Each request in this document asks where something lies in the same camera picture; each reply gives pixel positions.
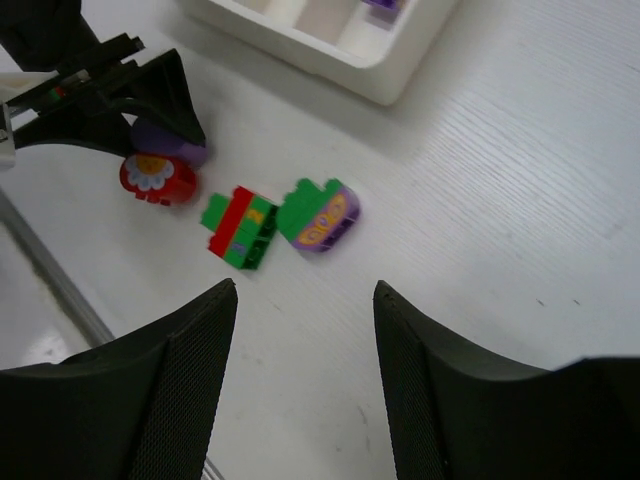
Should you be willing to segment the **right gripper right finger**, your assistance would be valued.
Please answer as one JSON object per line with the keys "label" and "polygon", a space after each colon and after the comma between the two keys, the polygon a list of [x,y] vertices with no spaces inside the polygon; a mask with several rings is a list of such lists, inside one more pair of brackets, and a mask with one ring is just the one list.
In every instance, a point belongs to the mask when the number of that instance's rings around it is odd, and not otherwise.
{"label": "right gripper right finger", "polygon": [[400,479],[635,479],[639,361],[544,370],[423,314],[388,283],[374,327]]}

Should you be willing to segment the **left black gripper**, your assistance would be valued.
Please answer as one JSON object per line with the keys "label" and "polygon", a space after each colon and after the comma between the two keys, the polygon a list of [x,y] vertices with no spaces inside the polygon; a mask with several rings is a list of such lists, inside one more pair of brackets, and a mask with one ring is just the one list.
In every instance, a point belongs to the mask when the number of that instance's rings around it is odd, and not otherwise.
{"label": "left black gripper", "polygon": [[[3,1],[1,46],[24,72],[49,73],[70,66],[102,73],[144,48],[126,34],[114,46],[98,40],[81,13],[80,1]],[[131,60],[109,85],[109,100],[122,112],[142,117],[188,143],[206,136],[194,110],[182,59],[168,50],[139,65]],[[17,149],[65,144],[130,156],[130,124],[119,113],[86,117],[59,110],[36,117],[14,131]]]}

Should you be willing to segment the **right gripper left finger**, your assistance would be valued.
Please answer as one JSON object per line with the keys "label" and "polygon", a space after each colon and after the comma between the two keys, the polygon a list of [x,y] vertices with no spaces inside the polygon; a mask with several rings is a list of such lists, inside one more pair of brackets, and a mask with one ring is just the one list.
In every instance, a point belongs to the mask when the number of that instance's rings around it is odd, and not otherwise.
{"label": "right gripper left finger", "polygon": [[237,291],[58,363],[1,373],[5,479],[198,479],[230,352]]}

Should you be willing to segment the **purple rounded lego brick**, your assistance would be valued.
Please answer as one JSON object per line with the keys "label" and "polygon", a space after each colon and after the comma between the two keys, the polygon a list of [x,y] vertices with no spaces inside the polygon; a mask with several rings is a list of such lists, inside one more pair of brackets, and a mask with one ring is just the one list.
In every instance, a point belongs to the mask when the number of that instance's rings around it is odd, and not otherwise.
{"label": "purple rounded lego brick", "polygon": [[208,159],[206,146],[187,142],[144,118],[137,118],[133,122],[130,138],[137,151],[174,157],[194,170],[201,168]]}

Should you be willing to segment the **red flower lego brick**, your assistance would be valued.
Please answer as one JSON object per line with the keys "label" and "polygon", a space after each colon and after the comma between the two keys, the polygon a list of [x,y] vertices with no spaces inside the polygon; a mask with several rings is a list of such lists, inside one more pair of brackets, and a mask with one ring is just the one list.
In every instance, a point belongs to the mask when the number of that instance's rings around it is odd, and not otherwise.
{"label": "red flower lego brick", "polygon": [[137,200],[163,206],[187,203],[196,193],[196,173],[183,161],[161,155],[136,153],[123,161],[122,187]]}

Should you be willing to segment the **green purple round lego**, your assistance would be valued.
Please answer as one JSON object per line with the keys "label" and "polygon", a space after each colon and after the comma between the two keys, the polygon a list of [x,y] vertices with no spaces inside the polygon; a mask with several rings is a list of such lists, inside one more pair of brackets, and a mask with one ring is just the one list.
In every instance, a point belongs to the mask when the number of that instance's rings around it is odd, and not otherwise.
{"label": "green purple round lego", "polygon": [[295,249],[323,253],[357,222],[360,212],[359,198],[340,180],[329,179],[319,186],[302,178],[285,195],[276,224]]}

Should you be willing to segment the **purple lego plate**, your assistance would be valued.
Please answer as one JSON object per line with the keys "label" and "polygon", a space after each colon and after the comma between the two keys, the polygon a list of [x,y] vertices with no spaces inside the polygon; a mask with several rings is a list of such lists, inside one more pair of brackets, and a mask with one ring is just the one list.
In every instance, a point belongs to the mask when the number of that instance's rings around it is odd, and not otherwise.
{"label": "purple lego plate", "polygon": [[401,11],[406,3],[405,0],[363,0],[363,2],[379,12],[393,14]]}

